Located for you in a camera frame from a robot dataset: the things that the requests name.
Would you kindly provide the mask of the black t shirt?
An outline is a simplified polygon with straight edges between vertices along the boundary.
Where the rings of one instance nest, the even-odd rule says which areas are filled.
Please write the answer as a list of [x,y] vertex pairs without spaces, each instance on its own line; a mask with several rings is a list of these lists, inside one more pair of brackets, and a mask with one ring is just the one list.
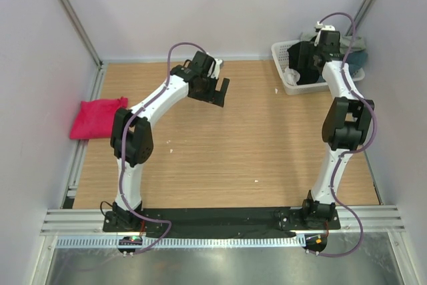
[[314,56],[320,55],[323,48],[320,44],[314,45],[313,41],[299,41],[288,50],[288,66],[300,75],[297,85],[310,85],[317,83],[321,72],[316,65]]

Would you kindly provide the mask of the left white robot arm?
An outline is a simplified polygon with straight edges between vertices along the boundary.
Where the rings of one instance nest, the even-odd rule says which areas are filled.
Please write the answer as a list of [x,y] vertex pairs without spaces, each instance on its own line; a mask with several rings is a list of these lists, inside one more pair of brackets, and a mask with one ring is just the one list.
[[132,232],[148,218],[143,215],[141,181],[153,147],[153,129],[177,102],[189,97],[224,106],[229,79],[220,79],[224,62],[197,51],[192,59],[167,68],[165,81],[147,98],[114,115],[110,146],[117,160],[117,195],[104,216],[103,231]]

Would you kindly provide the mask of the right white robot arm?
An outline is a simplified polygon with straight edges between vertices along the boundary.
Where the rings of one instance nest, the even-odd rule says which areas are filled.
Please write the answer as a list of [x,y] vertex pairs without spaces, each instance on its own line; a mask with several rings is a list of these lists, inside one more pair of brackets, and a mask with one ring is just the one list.
[[303,202],[300,219],[309,229],[321,229],[336,218],[339,185],[347,163],[366,141],[374,103],[364,99],[351,78],[346,56],[340,53],[339,31],[332,26],[317,27],[310,49],[310,67],[326,81],[333,101],[322,126],[326,156]]

